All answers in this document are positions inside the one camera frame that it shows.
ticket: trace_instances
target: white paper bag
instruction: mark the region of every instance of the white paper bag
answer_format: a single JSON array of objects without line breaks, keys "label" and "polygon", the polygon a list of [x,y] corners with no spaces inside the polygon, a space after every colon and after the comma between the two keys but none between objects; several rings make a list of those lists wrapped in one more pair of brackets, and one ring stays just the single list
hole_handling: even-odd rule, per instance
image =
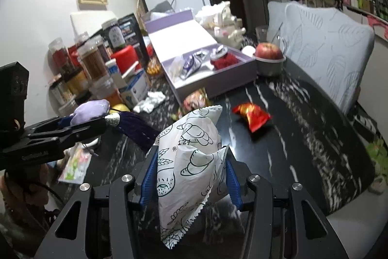
[{"label": "white paper bag", "polygon": [[205,203],[227,194],[225,157],[215,124],[221,106],[194,110],[163,130],[159,145],[157,191],[161,240],[172,249]]}]

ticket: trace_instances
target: apple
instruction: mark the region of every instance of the apple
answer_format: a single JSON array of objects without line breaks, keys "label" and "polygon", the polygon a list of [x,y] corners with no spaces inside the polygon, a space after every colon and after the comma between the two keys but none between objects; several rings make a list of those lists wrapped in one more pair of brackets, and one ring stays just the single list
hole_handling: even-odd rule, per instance
[{"label": "apple", "polygon": [[281,60],[283,53],[276,44],[263,42],[257,45],[255,56],[267,60]]}]

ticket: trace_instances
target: black marble table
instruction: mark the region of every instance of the black marble table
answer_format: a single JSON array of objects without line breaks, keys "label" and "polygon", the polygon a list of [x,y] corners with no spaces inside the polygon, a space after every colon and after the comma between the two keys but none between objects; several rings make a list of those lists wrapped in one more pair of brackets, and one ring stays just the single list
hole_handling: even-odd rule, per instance
[{"label": "black marble table", "polygon": [[[178,104],[164,77],[152,79],[152,90],[162,91],[166,101],[151,114],[142,116],[162,130],[172,124],[170,114]],[[231,112],[233,107],[249,101],[272,115],[272,120],[254,134],[240,116]],[[236,159],[245,162],[251,172],[268,179],[274,190],[299,181],[328,215],[373,181],[372,163],[347,118],[291,61],[287,61],[280,77],[258,77],[213,102],[223,107],[217,123],[223,145],[230,144]],[[144,152],[114,130],[102,135],[96,153],[99,156],[92,158],[85,177],[85,182],[92,186],[111,183],[145,159]],[[58,183],[53,187],[68,200],[79,186]],[[142,248],[151,256],[166,252],[167,258],[238,258],[246,218],[230,200],[205,207],[172,251],[160,242],[157,205],[147,208],[139,215],[138,228],[140,235],[146,236],[140,240]],[[198,240],[203,242],[201,250],[194,246]]]}]

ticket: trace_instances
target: white bowl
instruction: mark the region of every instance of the white bowl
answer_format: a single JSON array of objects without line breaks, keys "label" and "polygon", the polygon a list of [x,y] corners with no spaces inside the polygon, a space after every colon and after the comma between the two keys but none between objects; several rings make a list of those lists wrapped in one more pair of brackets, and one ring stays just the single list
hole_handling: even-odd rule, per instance
[{"label": "white bowl", "polygon": [[283,63],[286,57],[283,56],[280,60],[268,60],[254,56],[256,60],[257,73],[261,76],[271,77],[278,76],[282,72]]}]

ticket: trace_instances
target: screw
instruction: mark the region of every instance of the screw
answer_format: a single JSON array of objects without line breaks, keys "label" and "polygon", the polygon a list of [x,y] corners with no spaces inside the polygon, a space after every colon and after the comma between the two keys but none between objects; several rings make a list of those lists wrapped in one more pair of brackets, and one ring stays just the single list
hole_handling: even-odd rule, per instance
[{"label": "screw", "polygon": [[132,175],[123,175],[123,177],[121,177],[121,180],[124,181],[125,183],[128,183],[132,180]]},{"label": "screw", "polygon": [[296,191],[302,190],[303,186],[300,183],[293,183],[292,188]]},{"label": "screw", "polygon": [[253,183],[256,183],[260,180],[260,176],[257,174],[251,174],[249,176],[249,180],[252,181]]},{"label": "screw", "polygon": [[90,184],[83,183],[82,185],[80,185],[80,189],[81,191],[88,191],[90,189]]}]

